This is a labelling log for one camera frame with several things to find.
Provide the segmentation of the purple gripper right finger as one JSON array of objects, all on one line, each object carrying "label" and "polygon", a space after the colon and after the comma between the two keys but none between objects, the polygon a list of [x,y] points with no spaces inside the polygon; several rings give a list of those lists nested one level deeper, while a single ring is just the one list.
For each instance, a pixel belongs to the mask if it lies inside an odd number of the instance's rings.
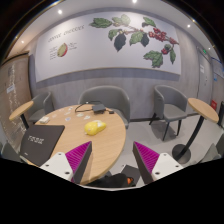
[{"label": "purple gripper right finger", "polygon": [[133,154],[145,185],[182,169],[182,166],[168,153],[157,153],[134,141]]}]

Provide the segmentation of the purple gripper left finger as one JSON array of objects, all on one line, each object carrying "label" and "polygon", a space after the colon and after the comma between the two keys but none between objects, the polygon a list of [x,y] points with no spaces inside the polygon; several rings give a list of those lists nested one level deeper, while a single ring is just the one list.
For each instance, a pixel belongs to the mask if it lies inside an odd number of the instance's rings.
[{"label": "purple gripper left finger", "polygon": [[41,169],[79,184],[92,152],[92,142],[86,142],[67,153],[58,152]]}]

